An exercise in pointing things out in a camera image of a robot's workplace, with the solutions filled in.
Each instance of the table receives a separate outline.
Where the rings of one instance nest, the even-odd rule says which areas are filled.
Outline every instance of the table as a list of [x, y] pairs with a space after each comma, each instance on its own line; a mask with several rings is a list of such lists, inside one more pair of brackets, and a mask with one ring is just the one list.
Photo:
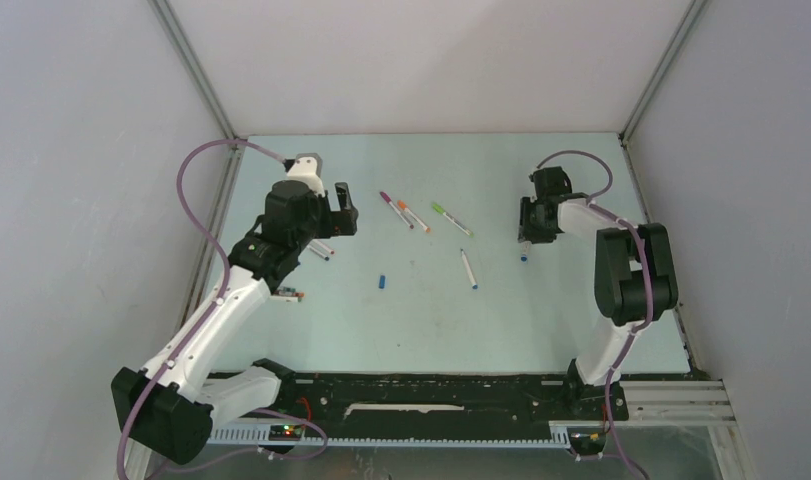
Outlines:
[[[336, 254], [311, 252], [284, 282], [306, 293], [300, 304], [267, 302], [218, 359], [217, 370], [244, 369], [267, 357], [297, 371], [363, 373], [562, 373], [598, 316], [594, 250], [569, 235], [534, 245], [520, 261], [520, 197], [547, 155], [585, 150], [614, 171], [598, 203], [630, 220], [643, 215], [620, 142], [608, 133], [319, 135], [252, 137], [287, 158], [317, 153], [332, 192], [347, 182], [360, 212], [358, 234], [326, 240]], [[554, 160], [576, 191], [604, 185], [590, 159]], [[272, 159], [246, 149], [221, 234], [227, 250], [263, 213], [272, 184], [284, 178]], [[379, 196], [403, 200], [432, 228], [408, 230]], [[469, 238], [435, 213], [436, 201], [475, 233]], [[464, 248], [479, 282], [472, 290]], [[213, 262], [209, 284], [217, 280]], [[384, 290], [379, 275], [386, 276]], [[635, 343], [626, 373], [689, 371], [672, 312]]]

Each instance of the white wall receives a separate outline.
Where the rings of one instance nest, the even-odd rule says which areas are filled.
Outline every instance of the white wall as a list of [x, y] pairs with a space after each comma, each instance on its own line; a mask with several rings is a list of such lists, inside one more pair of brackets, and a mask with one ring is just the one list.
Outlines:
[[175, 173], [217, 137], [147, 2], [0, 2], [0, 479], [112, 477], [110, 381], [179, 320], [200, 240]]
[[182, 0], [241, 135], [620, 131], [690, 0]]
[[711, 2], [630, 152], [761, 478], [811, 478], [811, 0]]

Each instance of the marker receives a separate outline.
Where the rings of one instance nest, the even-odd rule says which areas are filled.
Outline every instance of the marker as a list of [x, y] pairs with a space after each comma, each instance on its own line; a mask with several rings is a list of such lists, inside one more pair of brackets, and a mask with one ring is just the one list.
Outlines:
[[273, 295], [270, 297], [270, 299], [288, 303], [299, 303], [302, 301], [302, 297], [288, 297], [286, 295]]
[[470, 284], [473, 286], [473, 290], [478, 290], [479, 284], [476, 283], [476, 277], [473, 275], [473, 269], [470, 268], [470, 260], [467, 258], [467, 254], [464, 252], [464, 249], [461, 249], [461, 260], [464, 261], [464, 268], [467, 269], [467, 276], [470, 277]]
[[434, 209], [435, 212], [437, 212], [437, 213], [443, 215], [444, 217], [446, 217], [447, 220], [452, 222], [452, 224], [455, 225], [456, 227], [458, 227], [462, 232], [466, 233], [468, 237], [473, 236], [473, 232], [468, 230], [467, 227], [465, 227], [463, 223], [461, 223], [457, 219], [455, 219], [455, 217], [453, 217], [452, 215], [446, 213], [446, 210], [444, 210], [443, 207], [441, 207], [437, 203], [432, 202], [432, 208]]
[[388, 197], [387, 194], [384, 192], [379, 193], [381, 194], [381, 198], [383, 198], [384, 201], [387, 202], [388, 205], [390, 205], [390, 208], [392, 208], [393, 211], [396, 212], [397, 215], [399, 215], [399, 218], [401, 218], [402, 221], [405, 222], [406, 225], [408, 225], [408, 228], [414, 228], [414, 224], [409, 222], [408, 219], [405, 218], [405, 215], [402, 215], [402, 212], [400, 212], [399, 209], [396, 208], [396, 205], [393, 204], [393, 201], [390, 199], [390, 197]]
[[317, 247], [315, 247], [314, 245], [312, 245], [312, 244], [310, 244], [310, 243], [309, 243], [309, 244], [308, 244], [308, 248], [307, 248], [307, 249], [308, 249], [308, 250], [310, 250], [310, 251], [312, 251], [312, 252], [314, 252], [314, 254], [315, 254], [315, 255], [317, 255], [318, 257], [322, 258], [322, 259], [323, 259], [323, 260], [325, 260], [326, 262], [329, 260], [328, 254], [326, 254], [326, 253], [325, 253], [324, 251], [322, 251], [322, 250], [317, 249]]
[[520, 261], [528, 262], [529, 261], [529, 247], [532, 246], [532, 242], [523, 242], [523, 251], [520, 252]]
[[328, 252], [329, 255], [334, 255], [334, 249], [319, 240], [311, 240], [311, 243], [317, 246], [320, 250]]
[[297, 292], [295, 288], [279, 288], [273, 294], [274, 297], [304, 297], [305, 292]]
[[398, 203], [399, 203], [399, 208], [401, 208], [403, 212], [410, 215], [411, 218], [413, 218], [415, 222], [419, 223], [420, 226], [423, 227], [423, 230], [425, 230], [426, 233], [431, 232], [431, 228], [429, 228], [429, 226], [426, 225], [426, 222], [424, 222], [420, 217], [418, 217], [416, 213], [412, 212], [411, 209], [408, 208], [408, 205], [405, 205], [405, 202], [403, 202], [402, 200], [399, 200]]

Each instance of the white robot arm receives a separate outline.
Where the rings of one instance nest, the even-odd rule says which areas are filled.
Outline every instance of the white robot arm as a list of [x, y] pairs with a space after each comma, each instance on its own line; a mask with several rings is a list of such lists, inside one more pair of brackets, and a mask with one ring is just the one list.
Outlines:
[[[618, 219], [590, 202], [585, 194], [573, 193], [570, 179], [561, 167], [536, 170], [530, 179], [536, 195], [521, 199], [518, 240], [551, 243], [558, 234], [569, 233], [595, 248], [594, 296], [601, 315], [588, 346], [570, 364], [568, 381], [576, 383], [571, 389], [575, 392], [573, 396], [584, 390], [602, 392], [599, 387], [605, 385], [628, 337], [640, 335], [635, 327], [644, 323], [646, 315], [643, 276], [632, 269], [631, 262], [644, 255], [650, 265], [652, 320], [676, 305], [679, 292], [667, 230], [660, 224], [636, 225]], [[638, 251], [626, 224], [643, 240], [643, 252]], [[617, 369], [612, 382], [619, 378]], [[569, 399], [570, 403], [579, 400]], [[596, 394], [591, 400], [601, 401]]]
[[[287, 179], [273, 185], [265, 213], [228, 256], [230, 273], [222, 298], [217, 298], [219, 287], [214, 287], [139, 372], [122, 368], [114, 377], [111, 390], [122, 426], [146, 384], [166, 365], [136, 418], [131, 438], [183, 464], [201, 451], [213, 429], [275, 401], [280, 380], [259, 366], [228, 379], [206, 381], [223, 348], [298, 266], [299, 254], [311, 240], [357, 231], [358, 211], [345, 183], [335, 184], [340, 211], [331, 211], [319, 177], [321, 164], [315, 154], [286, 163]], [[176, 352], [209, 309], [206, 321]]]

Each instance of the blue marker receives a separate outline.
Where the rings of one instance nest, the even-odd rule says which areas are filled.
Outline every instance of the blue marker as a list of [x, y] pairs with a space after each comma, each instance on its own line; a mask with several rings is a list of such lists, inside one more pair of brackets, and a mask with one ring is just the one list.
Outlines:
[[523, 242], [523, 251], [520, 253], [520, 261], [528, 262], [529, 261], [529, 247], [532, 246], [532, 242]]

